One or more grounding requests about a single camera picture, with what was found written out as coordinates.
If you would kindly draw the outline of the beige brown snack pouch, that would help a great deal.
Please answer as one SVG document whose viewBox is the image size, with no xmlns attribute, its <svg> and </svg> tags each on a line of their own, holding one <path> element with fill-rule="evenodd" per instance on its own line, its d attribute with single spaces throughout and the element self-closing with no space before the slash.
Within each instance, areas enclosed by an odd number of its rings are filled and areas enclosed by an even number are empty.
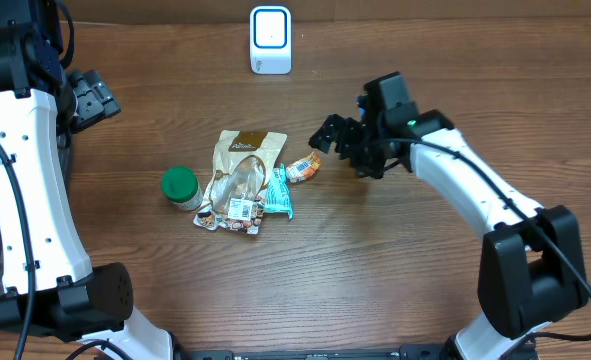
<svg viewBox="0 0 591 360">
<path fill-rule="evenodd" d="M 221 132 L 214 147 L 212 177 L 193 223 L 256 235 L 264 216 L 274 165 L 287 140 L 283 133 Z"/>
</svg>

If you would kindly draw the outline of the orange snack packet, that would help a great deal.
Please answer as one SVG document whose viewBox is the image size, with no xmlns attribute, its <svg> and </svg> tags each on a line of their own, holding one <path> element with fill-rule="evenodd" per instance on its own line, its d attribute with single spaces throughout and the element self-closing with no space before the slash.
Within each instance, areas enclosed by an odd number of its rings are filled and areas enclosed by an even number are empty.
<svg viewBox="0 0 591 360">
<path fill-rule="evenodd" d="M 307 181 L 315 176 L 321 167 L 321 160 L 315 152 L 311 152 L 286 167 L 286 175 L 291 183 Z"/>
</svg>

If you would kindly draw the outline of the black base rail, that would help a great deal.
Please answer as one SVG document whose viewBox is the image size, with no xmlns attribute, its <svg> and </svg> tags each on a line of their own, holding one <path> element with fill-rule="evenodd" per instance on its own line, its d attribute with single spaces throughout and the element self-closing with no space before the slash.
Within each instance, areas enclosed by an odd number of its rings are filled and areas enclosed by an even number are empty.
<svg viewBox="0 0 591 360">
<path fill-rule="evenodd" d="M 285 351 L 234 353 L 230 350 L 186 351 L 188 360 L 448 360 L 460 359 L 453 349 L 440 344 L 402 345 L 398 349 L 340 351 Z"/>
</svg>

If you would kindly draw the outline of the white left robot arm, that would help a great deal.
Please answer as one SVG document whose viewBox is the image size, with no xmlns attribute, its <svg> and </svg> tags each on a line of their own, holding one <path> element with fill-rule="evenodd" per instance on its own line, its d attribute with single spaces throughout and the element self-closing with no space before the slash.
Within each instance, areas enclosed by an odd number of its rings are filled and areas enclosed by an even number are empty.
<svg viewBox="0 0 591 360">
<path fill-rule="evenodd" d="M 136 307 L 126 267 L 93 266 L 75 228 L 60 137 L 115 116 L 95 71 L 71 69 L 74 25 L 58 1 L 0 1 L 0 330 L 75 342 L 113 359 L 177 359 L 173 335 Z"/>
</svg>

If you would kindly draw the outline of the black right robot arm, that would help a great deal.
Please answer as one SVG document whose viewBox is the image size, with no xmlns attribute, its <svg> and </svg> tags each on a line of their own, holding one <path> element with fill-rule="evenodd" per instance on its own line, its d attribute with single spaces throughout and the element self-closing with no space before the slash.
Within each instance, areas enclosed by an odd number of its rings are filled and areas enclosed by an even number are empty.
<svg viewBox="0 0 591 360">
<path fill-rule="evenodd" d="M 444 344 L 403 345 L 402 359 L 535 359 L 541 338 L 591 341 L 591 286 L 579 224 L 502 179 L 439 110 L 422 112 L 394 72 L 365 84 L 359 119 L 332 114 L 310 147 L 335 151 L 357 176 L 398 165 L 437 191 L 481 241 L 480 314 Z"/>
</svg>

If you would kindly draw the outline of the teal snack packet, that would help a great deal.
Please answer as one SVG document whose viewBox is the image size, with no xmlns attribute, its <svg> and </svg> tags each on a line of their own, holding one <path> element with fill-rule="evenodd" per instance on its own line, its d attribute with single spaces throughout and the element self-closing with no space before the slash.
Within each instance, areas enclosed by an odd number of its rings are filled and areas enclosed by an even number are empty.
<svg viewBox="0 0 591 360">
<path fill-rule="evenodd" d="M 266 189 L 264 211 L 269 214 L 286 214 L 292 219 L 294 212 L 283 164 L 272 170 Z"/>
</svg>

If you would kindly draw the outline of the green lid white jar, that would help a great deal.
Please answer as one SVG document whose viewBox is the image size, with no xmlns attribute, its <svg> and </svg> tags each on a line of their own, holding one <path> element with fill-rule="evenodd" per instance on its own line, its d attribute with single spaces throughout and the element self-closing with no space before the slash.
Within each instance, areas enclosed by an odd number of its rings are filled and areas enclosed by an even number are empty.
<svg viewBox="0 0 591 360">
<path fill-rule="evenodd" d="M 203 201 L 203 191 L 195 174 L 186 167 L 168 169 L 161 180 L 163 195 L 184 211 L 197 209 Z"/>
</svg>

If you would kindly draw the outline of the white barcode scanner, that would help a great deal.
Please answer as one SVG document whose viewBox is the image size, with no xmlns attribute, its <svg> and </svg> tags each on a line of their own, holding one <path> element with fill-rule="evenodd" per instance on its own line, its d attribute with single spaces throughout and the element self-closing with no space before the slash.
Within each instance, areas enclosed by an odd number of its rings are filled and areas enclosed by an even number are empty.
<svg viewBox="0 0 591 360">
<path fill-rule="evenodd" d="M 285 6 L 256 6 L 249 15 L 251 70 L 286 75 L 292 69 L 292 18 Z"/>
</svg>

